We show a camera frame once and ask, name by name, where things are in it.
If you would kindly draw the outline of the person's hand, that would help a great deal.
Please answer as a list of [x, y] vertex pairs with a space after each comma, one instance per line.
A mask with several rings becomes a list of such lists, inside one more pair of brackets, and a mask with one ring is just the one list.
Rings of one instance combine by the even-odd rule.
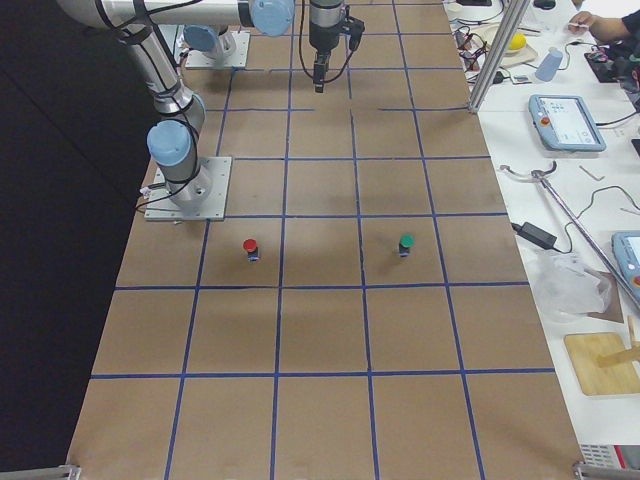
[[580, 31], [589, 31], [594, 37], [602, 36], [603, 19], [588, 11], [580, 11], [574, 15], [567, 23], [567, 28], [572, 33]]

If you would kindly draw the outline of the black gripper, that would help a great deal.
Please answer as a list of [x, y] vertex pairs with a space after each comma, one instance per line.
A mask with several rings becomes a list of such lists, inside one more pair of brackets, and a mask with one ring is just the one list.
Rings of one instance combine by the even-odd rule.
[[365, 24], [350, 15], [350, 7], [340, 0], [311, 1], [309, 5], [310, 44], [316, 49], [313, 64], [313, 85], [316, 93], [323, 93], [329, 69], [331, 51], [340, 36], [349, 37], [349, 50], [359, 48]]

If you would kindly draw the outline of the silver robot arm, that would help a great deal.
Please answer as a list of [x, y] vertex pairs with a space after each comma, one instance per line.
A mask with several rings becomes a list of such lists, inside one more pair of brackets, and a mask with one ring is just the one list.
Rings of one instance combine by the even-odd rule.
[[245, 26], [278, 37], [293, 23], [294, 2], [62, 1], [59, 6], [84, 26], [113, 34], [134, 59], [161, 117], [147, 135], [147, 146], [164, 176], [163, 198], [181, 210], [195, 210], [213, 186], [198, 154], [205, 107], [185, 85], [159, 27], [210, 27], [220, 34], [230, 26]]
[[190, 50], [188, 68], [223, 68], [232, 65], [236, 41], [225, 27], [218, 31], [214, 26], [186, 25], [183, 39]]

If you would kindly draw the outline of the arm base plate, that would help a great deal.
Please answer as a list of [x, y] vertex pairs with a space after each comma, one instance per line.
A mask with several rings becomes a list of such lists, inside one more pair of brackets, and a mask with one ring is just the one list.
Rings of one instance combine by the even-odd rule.
[[183, 34], [190, 53], [188, 69], [244, 68], [247, 62], [250, 33], [230, 31], [218, 33], [212, 28], [189, 25]]
[[154, 182], [161, 187], [150, 192], [144, 206], [147, 221], [222, 221], [225, 217], [232, 157], [200, 157], [200, 171], [183, 190], [168, 198], [164, 175], [159, 167]]

